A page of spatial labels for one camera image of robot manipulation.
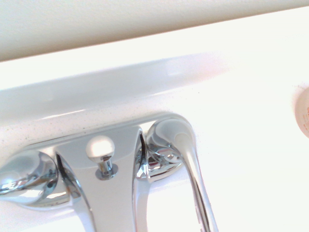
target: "chrome handle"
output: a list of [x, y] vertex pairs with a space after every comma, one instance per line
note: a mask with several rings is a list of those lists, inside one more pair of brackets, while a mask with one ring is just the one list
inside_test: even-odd
[[147, 147], [157, 156], [179, 157], [183, 161], [190, 176], [199, 223], [204, 232], [218, 232], [197, 159], [192, 127], [180, 119], [158, 121], [148, 131]]
[[[25, 166], [25, 160], [32, 163]], [[144, 118], [30, 145], [0, 169], [0, 200], [32, 209], [71, 206], [87, 232], [146, 232], [151, 183], [183, 164], [202, 231], [218, 232], [192, 127], [178, 115]]]
[[35, 207], [54, 191], [57, 181], [56, 164], [47, 154], [23, 151], [0, 168], [0, 199]]

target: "wall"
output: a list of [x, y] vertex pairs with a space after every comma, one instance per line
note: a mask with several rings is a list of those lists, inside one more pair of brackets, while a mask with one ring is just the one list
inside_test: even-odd
[[308, 5], [309, 0], [0, 0], [0, 61]]

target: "faucet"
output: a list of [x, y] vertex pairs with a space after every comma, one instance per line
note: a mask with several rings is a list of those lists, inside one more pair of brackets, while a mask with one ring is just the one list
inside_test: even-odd
[[218, 232], [193, 129], [175, 114], [25, 147], [0, 169], [0, 200], [31, 209], [70, 205], [87, 232], [147, 232], [151, 184], [182, 166], [189, 173], [201, 231]]

